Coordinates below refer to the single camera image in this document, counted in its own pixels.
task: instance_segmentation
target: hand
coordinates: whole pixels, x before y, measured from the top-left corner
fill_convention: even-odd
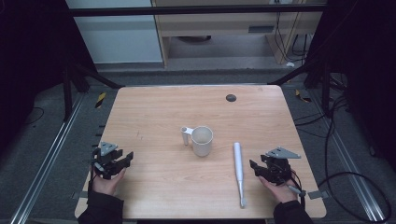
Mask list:
[[[277,186],[271,182],[268,182],[268,180],[266,180],[262,176],[259,176],[259,179],[262,184],[271,191],[277,203],[287,203],[297,200],[297,194],[288,187],[295,187],[294,183],[291,180],[288,180],[285,184]]]
[[[103,179],[101,176],[97,175],[93,180],[92,190],[98,193],[114,196],[117,185],[123,179],[125,172],[126,168],[123,168],[114,178],[109,180]]]

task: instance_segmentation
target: black cable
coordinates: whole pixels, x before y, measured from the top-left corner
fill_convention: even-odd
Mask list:
[[[298,196],[300,196],[300,205],[303,207],[303,209],[305,209],[305,191],[303,190],[303,185],[301,184],[300,177],[297,176],[297,174],[293,170],[291,170],[291,172],[294,173],[294,175],[297,177],[298,183],[293,177],[291,178],[291,181],[300,191],[300,193],[298,194]]]
[[[275,36],[274,36],[277,48],[279,49],[280,53],[282,54],[283,59],[285,59],[287,62],[289,62],[289,63],[298,62],[301,59],[292,59],[288,56],[288,53],[287,53],[286,47],[285,47],[285,43],[283,42],[283,39],[282,39],[282,34],[280,33],[280,30],[279,30],[279,21],[280,21],[280,12],[277,12],[276,13],[276,29],[275,29]],[[279,46],[279,43],[277,42],[277,38],[276,38],[277,34],[279,34],[280,42],[282,44],[283,49]]]
[[[39,110],[41,110],[41,115],[40,115],[37,119],[35,119],[35,120],[33,120],[33,121],[24,123],[24,125],[33,124],[33,123],[35,123],[36,121],[38,121],[38,120],[40,120],[41,118],[43,118],[43,116],[44,116],[44,109],[43,109],[43,108],[41,108],[41,107],[36,107],[36,106],[35,106],[35,107],[33,107],[33,109],[39,109]]]
[[[295,124],[295,126],[297,127],[297,126],[304,126],[304,125],[312,124],[312,123],[315,123],[315,122],[321,120],[321,119],[324,118],[324,117],[325,117],[325,115],[322,115],[322,116],[320,116],[320,117],[318,117],[318,118],[316,118],[316,119],[310,120],[310,121],[308,121],[308,122],[306,122],[306,123]]]
[[[299,119],[311,118],[311,117],[313,117],[313,116],[315,116],[315,115],[318,115],[318,114],[321,114],[321,113],[315,113],[315,114],[312,114],[312,115],[307,115],[307,116],[304,116],[304,117],[301,117],[301,118],[294,119],[294,121],[297,121],[297,120],[299,120]]]
[[[304,57],[305,56],[305,53],[306,53],[306,38],[307,38],[307,36],[308,35],[305,35],[305,38],[304,38],[304,46],[303,46],[303,49],[301,49],[301,50],[296,50],[296,49],[294,49],[294,47],[295,47],[295,45],[296,45],[296,42],[297,42],[297,39],[298,39],[298,35],[296,35],[295,37],[294,37],[294,41],[293,41],[293,45],[292,45],[292,47],[291,47],[291,52],[295,55],[295,56],[299,56],[299,57]]]
[[[381,188],[380,188],[373,180],[371,180],[369,177],[367,177],[367,176],[365,176],[365,175],[361,175],[361,174],[354,173],[354,172],[340,172],[340,173],[337,173],[337,174],[334,174],[334,175],[327,176],[326,179],[322,180],[322,181],[318,184],[318,187],[320,187],[321,185],[323,185],[323,184],[326,183],[326,182],[329,183],[329,181],[330,181],[331,179],[333,179],[333,178],[335,178],[335,177],[337,177],[337,176],[340,176],[340,175],[357,175],[357,176],[359,176],[359,177],[365,179],[366,181],[368,181],[368,182],[369,182],[369,183],[381,194],[381,196],[384,198],[384,201],[386,202],[387,207],[388,207],[388,215],[387,215],[384,219],[379,220],[379,221],[372,221],[372,220],[370,220],[370,219],[360,217],[360,216],[354,214],[354,213],[353,213],[352,211],[350,211],[349,209],[347,209],[341,202],[339,202],[339,200],[335,197],[335,194],[332,192],[332,189],[329,189],[329,191],[331,192],[332,197],[334,198],[334,200],[335,200],[344,210],[346,210],[346,211],[347,211],[350,215],[352,215],[353,217],[355,217],[355,218],[357,218],[357,219],[359,219],[359,220],[361,220],[361,221],[370,222],[370,223],[384,223],[384,222],[386,222],[386,221],[388,221],[388,220],[390,219],[391,214],[392,214],[392,209],[391,209],[391,204],[390,204],[389,199],[388,199],[387,196],[385,195],[384,191],[381,190]]]
[[[90,193],[92,191],[93,187],[93,180],[96,178],[97,174],[94,171],[94,165],[95,165],[95,155],[99,153],[100,148],[97,147],[93,152],[92,152],[92,157],[91,157],[91,170],[90,170],[90,181],[88,182],[88,197],[90,196]]]
[[[334,200],[338,203],[338,205],[340,205],[346,212],[348,212],[350,215],[352,215],[352,216],[355,217],[356,219],[358,219],[358,220],[360,220],[360,221],[364,221],[364,222],[370,222],[370,223],[384,223],[384,222],[386,222],[388,219],[390,219],[390,217],[391,217],[391,213],[392,213],[392,212],[391,212],[391,205],[390,205],[390,202],[389,202],[388,198],[386,197],[385,193],[380,189],[380,187],[379,187],[378,185],[376,185],[376,184],[374,183],[374,181],[372,181],[371,179],[369,179],[367,176],[360,175],[360,174],[353,173],[353,172],[341,172],[341,173],[337,173],[337,174],[334,174],[334,175],[329,175],[329,169],[328,169],[328,168],[329,168],[329,167],[328,167],[328,145],[329,145],[329,139],[330,139],[330,135],[331,135],[331,129],[332,129],[332,126],[333,126],[333,124],[334,124],[333,113],[334,113],[334,111],[337,109],[337,104],[343,102],[343,100],[345,100],[345,99],[342,99],[342,100],[340,100],[340,101],[335,101],[334,104],[333,104],[333,106],[332,106],[332,110],[331,110],[331,113],[332,113],[332,115],[331,115],[331,122],[330,122],[329,131],[328,131],[327,136],[326,136],[325,151],[324,151],[324,160],[325,160],[325,161],[324,161],[324,166],[325,166],[325,179],[324,179],[323,181],[321,181],[321,182],[319,183],[318,186],[321,186],[322,184],[327,183],[327,187],[328,187],[328,189],[329,189],[329,192],[330,192],[330,194],[332,195],[332,197],[334,198]],[[387,204],[387,206],[388,206],[388,215],[387,215],[383,220],[372,221],[372,220],[370,220],[370,219],[368,219],[368,218],[360,217],[359,215],[355,214],[355,213],[352,212],[351,210],[347,209],[347,208],[337,199],[336,195],[334,194],[334,192],[333,192],[333,190],[332,190],[332,186],[331,186],[330,181],[329,181],[330,179],[332,179],[332,178],[334,178],[334,177],[336,177],[336,176],[339,176],[339,175],[358,175],[358,176],[360,176],[360,177],[362,177],[362,178],[368,180],[368,181],[378,190],[378,192],[382,195],[382,197],[385,199],[385,202],[386,202],[386,204]]]
[[[306,59],[306,39],[307,39],[308,35],[305,35],[305,40],[304,40],[304,47],[303,47],[303,56],[301,59],[301,65],[304,65],[304,61]]]
[[[315,133],[311,133],[311,132],[308,132],[308,131],[306,131],[306,130],[304,130],[304,129],[297,129],[297,130],[300,131],[300,132],[304,132],[304,133],[311,134],[311,135],[313,135],[313,136],[315,136],[315,137],[326,138],[326,136],[321,136],[321,135],[318,135],[318,134],[315,134]]]
[[[306,67],[300,67],[298,69],[296,69],[296,71],[291,72],[290,74],[287,74],[286,76],[273,81],[269,84],[276,84],[276,85],[281,85],[284,82],[286,82],[287,80],[296,77],[297,75],[300,75],[304,70],[306,69],[311,69],[312,66],[314,66],[317,63],[323,63],[324,61],[326,61],[326,57],[322,57],[323,55],[328,55],[328,50],[329,50],[329,46],[332,46],[331,41],[334,39],[334,36],[337,35],[339,33],[339,30],[341,28],[341,26],[343,26],[345,24],[345,22],[347,21],[347,19],[350,17],[350,15],[352,14],[353,10],[355,9],[356,5],[358,4],[359,0],[356,0],[353,3],[353,6],[350,8],[350,10],[348,11],[348,13],[344,16],[344,18],[341,19],[341,21],[336,24],[335,28],[332,29],[332,31],[326,35],[324,41],[322,41],[322,43],[315,49],[310,50],[309,54],[307,55],[307,59],[308,61],[305,61]]]

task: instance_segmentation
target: table top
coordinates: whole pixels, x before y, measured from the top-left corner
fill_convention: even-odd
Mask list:
[[[226,100],[228,94],[236,101]],[[210,127],[210,154],[198,157],[184,146],[181,127]],[[303,189],[318,190],[289,108],[278,86],[155,86],[121,88],[101,141],[134,152],[120,182],[124,218],[270,218],[276,203],[248,160],[277,147],[297,153],[290,165]],[[245,208],[240,207],[233,143],[242,148]],[[88,179],[83,190],[88,188]],[[306,197],[311,217],[324,217],[321,199]],[[80,198],[75,215],[85,209]]]

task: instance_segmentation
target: floor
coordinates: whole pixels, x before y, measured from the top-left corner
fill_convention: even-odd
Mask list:
[[[296,43],[288,55],[299,60],[301,56],[297,54],[301,53],[299,50],[304,45],[304,38],[300,36]],[[139,66],[118,73],[106,70],[100,72],[104,77],[128,86],[265,84],[301,65],[301,61],[293,62],[294,67],[277,64],[263,35],[212,36],[210,40],[203,40],[200,36],[174,37],[169,55],[166,67]],[[69,124],[62,123],[62,86],[55,86],[37,95],[35,109],[10,146],[12,153],[1,159],[0,223],[9,223],[12,218],[22,220],[19,223],[75,223],[74,209],[88,173],[88,161],[85,158],[90,157],[92,149],[99,142],[112,100],[117,94],[117,90],[103,83],[91,78],[88,81],[92,87],[87,94],[73,90],[78,115]],[[303,81],[304,74],[282,86],[296,124],[320,115],[320,88],[307,91],[302,86]],[[296,89],[311,99],[312,103],[296,97]],[[106,99],[100,108],[95,108],[99,94],[104,91]],[[332,91],[333,99],[340,95],[339,91]],[[371,157],[367,142],[347,108],[338,110],[335,123],[336,130],[330,144],[325,142],[329,120],[322,119],[313,125],[297,127],[317,182],[325,177],[323,158],[328,155],[331,174],[345,170],[366,174],[389,196],[392,204],[396,203],[392,197],[393,186],[396,185],[394,172],[382,158]],[[65,139],[58,138],[61,132],[66,133]],[[327,153],[322,151],[325,145],[329,145]],[[369,189],[373,193],[367,194],[370,190],[360,181],[354,177],[337,178],[332,184],[334,191],[340,195],[338,198],[360,216],[367,218],[367,214],[378,207],[379,214],[385,216],[387,205],[382,195],[372,187]],[[362,223],[346,213],[332,198],[325,203],[328,215],[316,220],[316,223]],[[394,216],[387,223],[396,223]]]

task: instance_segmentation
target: metal rail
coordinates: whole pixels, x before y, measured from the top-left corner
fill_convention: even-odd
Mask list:
[[[35,180],[32,182],[30,188],[26,192],[20,206],[14,213],[11,219],[11,224],[23,224],[26,222],[27,218],[29,217],[30,212],[32,211],[33,206],[35,205],[35,201],[42,190],[47,177],[50,173],[50,170],[53,164],[56,161],[56,158],[61,151],[61,148],[64,144],[64,140],[68,135],[73,122],[78,114],[78,111],[81,107],[82,101],[84,99],[84,94],[79,93],[74,104],[73,113],[70,116],[68,121],[65,121],[61,127],[61,130],[58,132],[57,136],[55,137],[52,146],[49,149],[49,152],[44,159],[40,169],[35,176]]]
[[[318,96],[318,93],[316,91],[311,91],[310,93],[318,110],[322,111],[319,100],[320,97]],[[327,128],[330,128],[330,121],[327,118],[324,118],[324,123]],[[336,130],[334,130],[334,133],[332,135],[332,141],[335,143],[336,152],[338,154],[338,157],[340,158],[341,163],[344,166],[344,169],[349,172],[360,174],[361,172],[359,171],[358,166],[352,160],[346,146],[343,143],[341,136]],[[361,201],[361,205],[363,206],[367,217],[372,221],[383,220],[385,216],[381,208],[379,207],[374,194],[371,192],[370,186],[367,184],[367,182],[357,176],[350,176],[349,180]]]
[[[318,12],[329,9],[327,4],[282,4],[282,5],[232,5],[192,7],[113,7],[70,8],[52,10],[50,13],[72,17],[142,16],[213,13],[260,13],[260,12]]]

